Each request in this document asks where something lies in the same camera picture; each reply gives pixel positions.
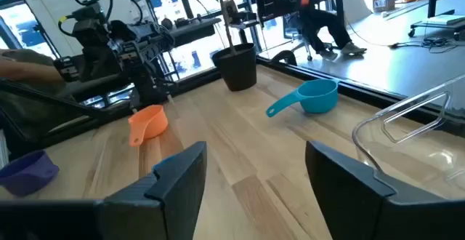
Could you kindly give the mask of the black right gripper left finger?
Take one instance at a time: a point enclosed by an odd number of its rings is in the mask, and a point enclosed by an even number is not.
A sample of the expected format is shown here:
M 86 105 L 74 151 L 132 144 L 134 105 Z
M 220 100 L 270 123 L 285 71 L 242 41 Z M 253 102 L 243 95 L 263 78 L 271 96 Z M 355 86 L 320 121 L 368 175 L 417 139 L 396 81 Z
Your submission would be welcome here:
M 1 201 L 2 239 L 192 239 L 207 144 L 193 143 L 103 199 Z

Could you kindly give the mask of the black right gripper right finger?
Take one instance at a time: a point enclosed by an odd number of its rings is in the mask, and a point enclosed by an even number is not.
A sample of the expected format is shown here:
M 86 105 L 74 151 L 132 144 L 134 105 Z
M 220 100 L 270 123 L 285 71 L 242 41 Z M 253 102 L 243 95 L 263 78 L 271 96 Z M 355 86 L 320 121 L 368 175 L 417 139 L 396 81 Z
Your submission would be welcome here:
M 463 239 L 464 201 L 382 174 L 318 141 L 305 148 L 313 193 L 333 239 Z

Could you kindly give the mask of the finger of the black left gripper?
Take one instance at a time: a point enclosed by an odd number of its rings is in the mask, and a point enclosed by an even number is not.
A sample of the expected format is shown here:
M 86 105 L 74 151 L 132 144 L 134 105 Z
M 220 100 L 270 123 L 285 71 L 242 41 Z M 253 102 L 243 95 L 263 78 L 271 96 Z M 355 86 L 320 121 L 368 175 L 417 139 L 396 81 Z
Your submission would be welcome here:
M 136 113 L 140 109 L 140 106 L 140 94 L 136 88 L 133 88 L 129 96 L 129 108 L 131 109 L 132 113 Z
M 160 95 L 167 99 L 167 101 L 171 104 L 174 103 L 172 92 L 175 90 L 175 82 L 169 81 L 165 79 L 157 80 L 157 90 Z

